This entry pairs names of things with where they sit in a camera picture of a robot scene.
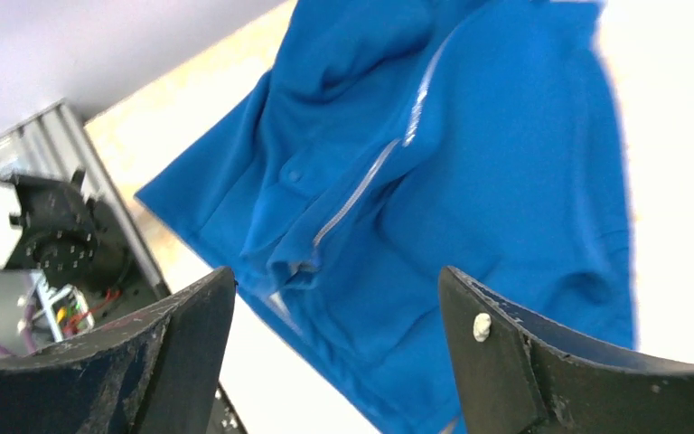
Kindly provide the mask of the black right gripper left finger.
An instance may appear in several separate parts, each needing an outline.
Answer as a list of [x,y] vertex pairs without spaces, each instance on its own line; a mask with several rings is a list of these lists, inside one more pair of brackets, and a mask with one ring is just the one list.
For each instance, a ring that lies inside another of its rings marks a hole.
[[218,393],[236,296],[216,269],[84,335],[0,359],[0,433],[228,433]]

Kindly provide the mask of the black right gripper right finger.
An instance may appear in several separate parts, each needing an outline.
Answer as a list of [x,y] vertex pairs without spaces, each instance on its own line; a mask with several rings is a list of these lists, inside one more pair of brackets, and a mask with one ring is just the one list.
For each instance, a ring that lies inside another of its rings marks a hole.
[[440,309],[471,433],[694,433],[694,364],[565,327],[447,267]]

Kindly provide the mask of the blue zip jacket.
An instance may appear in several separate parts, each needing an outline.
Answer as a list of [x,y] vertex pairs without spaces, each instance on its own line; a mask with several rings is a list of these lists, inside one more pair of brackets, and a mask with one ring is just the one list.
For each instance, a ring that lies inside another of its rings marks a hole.
[[597,1],[301,1],[273,67],[137,192],[378,430],[460,414],[452,266],[635,341]]

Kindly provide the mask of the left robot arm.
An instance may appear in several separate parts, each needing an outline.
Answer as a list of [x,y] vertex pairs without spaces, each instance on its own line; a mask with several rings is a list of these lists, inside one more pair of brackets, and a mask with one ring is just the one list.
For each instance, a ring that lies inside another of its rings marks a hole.
[[38,270],[50,286],[102,293],[120,286],[136,261],[117,216],[68,180],[0,175],[0,270]]

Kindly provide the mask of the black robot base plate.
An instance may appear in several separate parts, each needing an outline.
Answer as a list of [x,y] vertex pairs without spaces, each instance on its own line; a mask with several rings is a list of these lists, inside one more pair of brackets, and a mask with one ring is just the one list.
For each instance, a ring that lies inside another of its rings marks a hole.
[[[136,261],[130,276],[120,286],[98,293],[72,285],[52,287],[40,272],[34,289],[25,299],[25,317],[18,326],[28,349],[39,352],[174,294],[153,261],[135,255],[136,240],[123,230],[118,217],[117,220]],[[244,432],[245,426],[220,381],[218,393],[226,406],[228,433]]]

